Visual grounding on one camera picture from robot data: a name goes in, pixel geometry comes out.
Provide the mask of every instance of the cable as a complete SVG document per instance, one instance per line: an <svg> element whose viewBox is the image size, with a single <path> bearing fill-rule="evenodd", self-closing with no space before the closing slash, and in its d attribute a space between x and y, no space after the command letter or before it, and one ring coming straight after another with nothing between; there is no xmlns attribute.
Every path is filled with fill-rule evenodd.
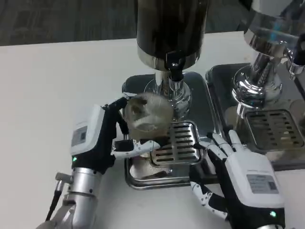
<svg viewBox="0 0 305 229"><path fill-rule="evenodd" d="M54 196L53 196L50 208L49 208L48 215L46 217L46 221L49 221L51 219L52 213L54 212L54 210L57 206L57 203L59 201L59 198L61 197L63 186L64 186L64 182L62 180L59 180L57 182L57 185L56 185L56 188L54 191Z"/></svg>

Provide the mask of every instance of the chrome machine base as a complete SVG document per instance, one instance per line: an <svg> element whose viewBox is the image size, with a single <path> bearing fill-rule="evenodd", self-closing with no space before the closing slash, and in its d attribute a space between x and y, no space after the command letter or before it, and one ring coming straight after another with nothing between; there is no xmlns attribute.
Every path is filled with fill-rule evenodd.
<svg viewBox="0 0 305 229"><path fill-rule="evenodd" d="M261 110L238 104L232 95L232 79L244 66L218 65L206 74L220 129L233 127L248 148L267 155L275 170L305 168L305 102L286 66L277 71L283 84L279 99Z"/></svg>
<svg viewBox="0 0 305 229"><path fill-rule="evenodd" d="M153 74L132 76L126 80L122 86L122 91L142 93L146 85L154 80L155 76ZM183 136L185 139L181 143L184 145L179 145L181 143L178 141L181 139L176 139L176 147L172 146L171 149L152 152L151 155L146 155L146 157L125 160L126 182L135 189L189 185L190 168L202 169L199 162L204 160L203 152L198 154L189 141L198 141L198 139L203 141L207 138L207 133L219 133L211 98L203 77L193 72L184 73L184 82L189 86L192 93L191 107L186 116L172 124L173 133L171 133L171 130L169 131L171 139L177 138L178 135Z"/></svg>

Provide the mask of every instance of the drip tray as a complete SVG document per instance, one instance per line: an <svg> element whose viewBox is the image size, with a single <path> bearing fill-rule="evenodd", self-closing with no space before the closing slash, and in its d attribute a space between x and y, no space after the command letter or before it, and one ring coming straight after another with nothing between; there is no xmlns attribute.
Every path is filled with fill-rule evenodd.
<svg viewBox="0 0 305 229"><path fill-rule="evenodd" d="M203 160L202 150L194 149L194 143L208 140L209 132L219 133L206 81L194 72L183 75L192 93L192 103L188 114L172 123L169 144L146 157L125 160L126 183L135 189L189 186L190 165L197 167ZM122 86L122 92L149 91L147 86L153 85L152 81L154 75L131 76Z"/></svg>
<svg viewBox="0 0 305 229"><path fill-rule="evenodd" d="M287 150L304 144L290 113L286 110L247 112L246 123L258 149Z"/></svg>
<svg viewBox="0 0 305 229"><path fill-rule="evenodd" d="M172 123L169 129L170 144L151 153L154 166L193 164L201 160L200 150L194 149L198 142L195 125L191 122Z"/></svg>

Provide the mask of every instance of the robotic finger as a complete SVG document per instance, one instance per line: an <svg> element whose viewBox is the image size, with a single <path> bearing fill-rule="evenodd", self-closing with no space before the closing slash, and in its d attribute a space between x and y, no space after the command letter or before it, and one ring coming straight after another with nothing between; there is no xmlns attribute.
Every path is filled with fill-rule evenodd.
<svg viewBox="0 0 305 229"><path fill-rule="evenodd" d="M141 154L151 152L155 149L159 149L169 142L169 137L156 137L154 139L141 139L139 142L136 140L122 140L114 143L114 150L112 155L116 159L125 159L134 156L140 156Z"/></svg>

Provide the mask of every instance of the stainless steel tray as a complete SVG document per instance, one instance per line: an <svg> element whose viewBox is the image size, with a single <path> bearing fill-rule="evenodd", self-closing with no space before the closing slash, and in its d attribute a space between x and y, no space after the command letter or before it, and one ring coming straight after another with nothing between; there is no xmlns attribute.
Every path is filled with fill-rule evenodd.
<svg viewBox="0 0 305 229"><path fill-rule="evenodd" d="M285 122L280 124L281 127L285 126L285 130L280 130L281 134L285 135L286 131L293 130L292 136L297 141L295 141L293 147L283 147L283 143L279 143L279 138L283 136L277 136L272 137L272 139L269 138L271 145L267 145L264 139L261 139L264 133L253 126L253 120L249 120L249 116L246 115L245 120L239 118L237 112L239 109L238 103L234 100L231 93L232 78L245 65L246 63L218 65L207 72L205 76L209 85L209 93L213 106L215 107L217 122L222 126L220 128L230 126L237 129L243 143L255 152L266 154L272 161L276 171L305 168L304 135L300 131L302 120L305 120L305 103L298 103L297 106L294 106L297 109L291 109L292 104L303 99L294 82L289 79L289 72L283 64L279 66L277 72L283 84L281 97L276 103L265 107L263 112L267 116L273 112L281 113L288 120L288 124L285 124ZM269 119L268 123L265 124L274 125L274 120ZM267 127L266 130L266 134L274 131L279 132L276 130L276 126Z"/></svg>
<svg viewBox="0 0 305 229"><path fill-rule="evenodd" d="M152 80L154 75L132 76L122 86L122 92L142 93ZM208 141L207 133L220 132L204 78L190 72L184 73L184 81L192 92L192 104L187 116L178 122L187 123L187 126L173 124L176 127L181 125L170 130L175 132L176 129L178 132L172 134L173 144L153 152L151 158L125 160L125 180L135 189L188 186L190 165L199 163L203 158L203 152L195 150L191 140Z"/></svg>
<svg viewBox="0 0 305 229"><path fill-rule="evenodd" d="M170 143L151 153L153 166L194 164L200 162L202 153L194 149L199 141L196 126L192 122L172 123L169 129Z"/></svg>

